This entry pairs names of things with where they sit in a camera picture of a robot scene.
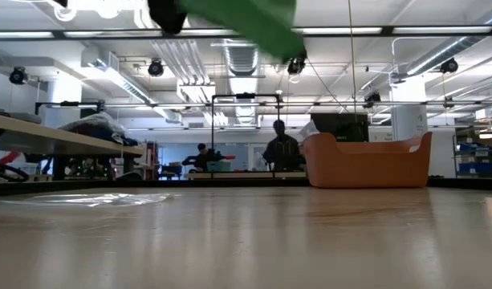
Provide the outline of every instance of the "green object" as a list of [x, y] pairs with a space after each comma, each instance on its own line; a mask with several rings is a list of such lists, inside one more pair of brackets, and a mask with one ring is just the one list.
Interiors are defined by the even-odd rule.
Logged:
[[230, 172], [231, 163], [228, 161], [209, 161], [206, 163], [209, 172]]
[[180, 0], [180, 4], [283, 61], [304, 51], [303, 38], [291, 30], [296, 0]]

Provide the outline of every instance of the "person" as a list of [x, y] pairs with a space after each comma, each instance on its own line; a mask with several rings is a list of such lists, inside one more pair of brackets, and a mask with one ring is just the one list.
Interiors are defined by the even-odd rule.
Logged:
[[298, 142], [285, 133], [285, 123], [282, 120], [276, 120], [273, 128], [277, 136], [267, 145], [263, 158], [268, 163], [274, 163], [275, 171], [297, 169], [300, 157]]
[[209, 161], [220, 161], [225, 159], [219, 152], [215, 153], [212, 149], [207, 149], [205, 144], [198, 144], [199, 154], [194, 158], [194, 167], [198, 172], [207, 172]]

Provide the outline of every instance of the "orange plastic tub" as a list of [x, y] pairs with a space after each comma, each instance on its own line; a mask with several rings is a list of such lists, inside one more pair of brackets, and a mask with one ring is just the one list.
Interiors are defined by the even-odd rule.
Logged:
[[423, 187], [428, 180], [431, 132], [380, 143], [339, 143], [332, 134], [319, 133], [303, 145], [308, 177], [315, 187], [408, 188]]

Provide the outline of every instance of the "wooden table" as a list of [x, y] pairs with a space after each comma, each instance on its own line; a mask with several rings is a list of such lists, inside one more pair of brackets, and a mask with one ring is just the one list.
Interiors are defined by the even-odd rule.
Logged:
[[[210, 179], [212, 173], [186, 173], [186, 179]], [[259, 179], [259, 178], [304, 178], [307, 177], [305, 172], [246, 172], [246, 173], [214, 173], [214, 179]]]
[[492, 192], [63, 193], [173, 198], [107, 208], [0, 204], [0, 288], [492, 289]]
[[142, 149], [125, 147], [78, 133], [48, 128], [0, 116], [0, 150], [57, 156], [54, 162], [54, 179], [63, 180], [65, 157], [106, 156], [123, 157], [124, 171], [131, 172], [133, 158], [140, 157]]

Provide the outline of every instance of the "red object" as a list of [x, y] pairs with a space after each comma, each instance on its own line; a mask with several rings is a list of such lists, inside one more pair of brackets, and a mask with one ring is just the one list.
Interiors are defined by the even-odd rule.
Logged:
[[21, 153], [18, 153], [18, 152], [11, 152], [9, 153], [8, 155], [2, 157], [0, 159], [0, 164], [2, 165], [6, 165], [8, 163], [11, 163], [12, 161], [14, 161], [16, 158], [18, 158], [19, 156], [21, 156]]

